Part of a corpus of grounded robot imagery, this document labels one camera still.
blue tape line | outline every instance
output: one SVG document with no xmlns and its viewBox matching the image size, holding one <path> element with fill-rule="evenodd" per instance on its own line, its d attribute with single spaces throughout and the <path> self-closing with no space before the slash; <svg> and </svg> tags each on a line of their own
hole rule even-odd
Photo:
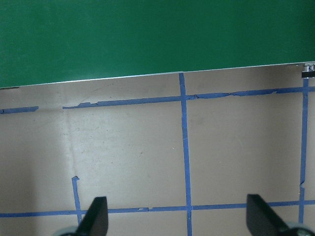
<svg viewBox="0 0 315 236">
<path fill-rule="evenodd" d="M 193 206 L 193 210 L 246 208 L 246 203 Z"/>
<path fill-rule="evenodd" d="M 194 99 L 209 99 L 209 98 L 219 98 L 227 96 L 256 96 L 256 95 L 266 95 L 266 94 L 281 94 L 281 93 L 292 93 L 292 92 L 302 92 L 303 87 L 296 88 L 272 88 L 272 89 L 262 89 L 262 90 L 249 90 L 249 91 L 239 91 L 239 92 L 218 92 L 218 93 L 204 93 L 204 94 L 195 94 L 187 95 L 187 100 Z"/>
<path fill-rule="evenodd" d="M 186 210 L 186 206 L 161 206 L 154 208 L 120 208 L 120 209 L 109 209 L 108 213 L 132 213 L 132 212 L 161 212 L 161 211 L 179 211 Z"/>
<path fill-rule="evenodd" d="M 315 200 L 304 200 L 304 205 L 315 205 Z"/>
<path fill-rule="evenodd" d="M 78 216 L 78 224 L 80 224 L 82 220 L 82 214 L 81 214 L 80 199 L 79 199 L 79 194 L 78 194 L 78 185 L 77 185 L 78 180 L 79 180 L 78 176 L 75 176 L 72 178 L 72 188 L 73 188 L 75 209 Z"/>
<path fill-rule="evenodd" d="M 285 206 L 298 206 L 299 201 L 291 202 L 270 202 L 271 207 L 285 207 Z M 305 205 L 315 205 L 315 200 L 306 200 Z M 201 205 L 192 206 L 192 210 L 212 210 L 212 209 L 232 209 L 232 208 L 246 208 L 246 203 L 240 204 L 219 204 L 219 205 Z M 154 208 L 118 208 L 109 209 L 108 213 L 136 213 L 136 212 L 161 212 L 161 211 L 184 211 L 187 210 L 186 206 L 161 206 Z M 10 217 L 34 217 L 34 216 L 50 216 L 50 215 L 85 215 L 87 210 L 61 210 L 61 211 L 43 211 L 43 212 L 26 212 L 26 213 L 0 213 L 0 218 Z"/>
<path fill-rule="evenodd" d="M 130 100 L 117 100 L 117 101 L 100 101 L 96 103 L 80 103 L 74 107 L 63 107 L 63 109 L 75 109 L 75 108 L 87 108 L 87 107 L 108 107 L 108 106 L 121 106 L 121 105 L 134 105 L 134 104 L 145 104 L 145 103 L 158 103 L 158 102 L 176 102 L 180 101 L 180 96 L 172 97 L 153 97 L 153 98 L 140 98 Z"/>
<path fill-rule="evenodd" d="M 268 203 L 268 205 L 271 207 L 297 206 L 297 205 L 299 205 L 299 201 L 271 202 L 271 203 Z M 201 206 L 193 206 L 192 207 L 193 210 L 234 209 L 234 208 L 246 208 L 246 203 L 201 205 Z"/>
<path fill-rule="evenodd" d="M 314 86 L 308 87 L 308 91 L 309 91 L 309 92 L 314 92 L 314 91 L 315 91 L 315 87 L 314 87 Z"/>
<path fill-rule="evenodd" d="M 190 190 L 190 167 L 189 167 L 189 147 L 188 147 L 188 129 L 187 129 L 187 102 L 184 74 L 179 74 L 179 84 L 181 89 L 182 104 L 182 131 L 184 148 L 184 166 L 185 166 L 185 184 L 186 184 L 186 207 L 187 207 L 187 235 L 192 235 L 191 223 L 191 190 Z"/>
<path fill-rule="evenodd" d="M 308 86 L 309 80 L 303 79 L 303 111 L 302 111 L 302 142 L 301 142 L 301 171 L 300 171 L 300 203 L 299 223 L 304 221 L 304 198 L 305 198 L 305 169 L 306 169 L 306 148 L 307 148 L 307 118 L 308 118 Z"/>
<path fill-rule="evenodd" d="M 9 108 L 9 109 L 0 109 L 0 115 L 3 114 L 12 114 L 12 113 L 21 113 L 21 112 L 35 112 L 38 110 L 38 106 L 35 107 L 19 107 L 19 108 Z"/>
<path fill-rule="evenodd" d="M 25 213 L 0 213 L 0 218 L 34 217 L 34 216 L 49 216 L 49 215 L 76 215 L 76 213 L 77 212 L 75 210 L 25 212 Z"/>
</svg>

blue painter's tape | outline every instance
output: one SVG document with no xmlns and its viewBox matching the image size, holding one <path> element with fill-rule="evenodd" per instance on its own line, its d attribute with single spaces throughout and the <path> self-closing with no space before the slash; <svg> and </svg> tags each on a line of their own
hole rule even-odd
<svg viewBox="0 0 315 236">
<path fill-rule="evenodd" d="M 297 205 L 299 205 L 299 201 L 271 202 L 271 203 L 268 203 L 268 205 L 271 207 L 297 206 Z M 193 210 L 234 209 L 234 208 L 246 208 L 246 203 L 202 205 L 202 206 L 193 206 L 192 207 Z"/>
<path fill-rule="evenodd" d="M 182 131 L 183 131 L 183 148 L 184 148 L 184 167 L 185 167 L 185 185 L 186 185 L 186 207 L 187 207 L 187 235 L 192 235 L 191 223 L 191 189 L 190 189 L 190 166 L 189 166 L 189 146 L 188 146 L 188 127 L 187 127 L 187 97 L 185 88 L 184 74 L 179 74 L 179 84 L 181 90 L 182 104 Z"/>
<path fill-rule="evenodd" d="M 315 205 L 315 200 L 304 200 L 304 205 Z"/>
<path fill-rule="evenodd" d="M 19 108 L 9 108 L 9 109 L 0 109 L 0 115 L 3 114 L 12 114 L 12 113 L 22 113 L 22 112 L 35 112 L 38 110 L 38 106 L 35 107 L 19 107 Z"/>
<path fill-rule="evenodd" d="M 78 176 L 75 176 L 72 178 L 72 188 L 73 188 L 75 209 L 78 216 L 78 224 L 80 224 L 82 220 L 82 214 L 81 214 L 80 199 L 79 199 L 79 194 L 78 194 L 78 185 L 77 185 L 78 180 L 79 180 Z"/>
<path fill-rule="evenodd" d="M 300 201 L 299 201 L 299 223 L 304 221 L 304 198 L 305 198 L 305 170 L 307 150 L 307 119 L 309 103 L 309 80 L 303 79 L 303 111 L 302 111 L 302 142 L 301 142 L 301 171 L 300 171 Z"/>
<path fill-rule="evenodd" d="M 159 102 L 176 102 L 181 101 L 180 96 L 172 97 L 153 97 L 153 98 L 140 98 L 130 100 L 118 100 L 118 101 L 100 101 L 97 103 L 80 103 L 74 107 L 63 107 L 63 109 L 75 109 L 75 108 L 87 108 L 87 107 L 108 107 L 108 106 L 121 106 L 121 105 L 134 105 L 134 104 L 146 104 L 146 103 L 159 103 Z"/>
<path fill-rule="evenodd" d="M 308 90 L 309 90 L 309 92 L 315 92 L 315 87 L 314 86 L 309 87 Z"/>
<path fill-rule="evenodd" d="M 0 213 L 0 218 L 34 217 L 34 216 L 49 216 L 49 215 L 76 215 L 76 214 L 77 214 L 77 211 L 75 210 L 25 212 L 25 213 Z"/>
<path fill-rule="evenodd" d="M 193 206 L 193 210 L 246 208 L 246 203 Z"/>
<path fill-rule="evenodd" d="M 268 203 L 271 207 L 285 207 L 285 206 L 298 206 L 299 201 L 291 202 L 271 202 Z M 306 200 L 305 205 L 315 205 L 315 200 Z M 246 203 L 240 204 L 220 204 L 220 205 L 201 205 L 192 206 L 192 210 L 212 210 L 212 209 L 232 209 L 232 208 L 246 208 Z M 184 211 L 187 210 L 186 206 L 161 206 L 154 208 L 119 208 L 109 209 L 108 213 L 133 213 L 133 212 L 161 212 L 161 211 Z M 62 210 L 62 211 L 44 211 L 44 212 L 25 212 L 25 213 L 0 213 L 0 218 L 11 217 L 34 217 L 34 216 L 49 216 L 49 215 L 85 215 L 87 210 Z M 187 214 L 188 224 L 191 223 L 191 211 Z"/>
<path fill-rule="evenodd" d="M 186 210 L 186 206 L 161 206 L 154 208 L 120 208 L 109 209 L 108 213 L 132 213 L 132 212 L 160 212 L 160 211 L 181 211 Z"/>
<path fill-rule="evenodd" d="M 262 89 L 262 90 L 249 90 L 249 91 L 239 91 L 239 92 L 218 92 L 218 93 L 204 93 L 204 94 L 195 94 L 187 95 L 187 100 L 194 99 L 210 99 L 210 98 L 219 98 L 227 96 L 256 96 L 256 95 L 266 95 L 266 94 L 281 94 L 281 93 L 293 93 L 293 92 L 302 92 L 303 87 L 296 88 L 273 88 L 273 89 Z"/>
</svg>

green panel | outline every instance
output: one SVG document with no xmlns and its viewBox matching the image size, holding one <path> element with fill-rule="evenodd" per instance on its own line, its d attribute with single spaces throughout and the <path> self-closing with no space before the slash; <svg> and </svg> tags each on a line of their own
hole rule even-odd
<svg viewBox="0 0 315 236">
<path fill-rule="evenodd" d="M 315 60 L 314 0 L 1 0 L 0 87 Z"/>
</svg>

green wall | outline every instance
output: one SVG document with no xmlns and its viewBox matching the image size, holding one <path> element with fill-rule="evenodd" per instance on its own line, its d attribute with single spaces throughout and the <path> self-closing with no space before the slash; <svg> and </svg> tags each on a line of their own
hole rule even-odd
<svg viewBox="0 0 315 236">
<path fill-rule="evenodd" d="M 315 0 L 1 0 L 0 88 L 315 60 Z"/>
</svg>

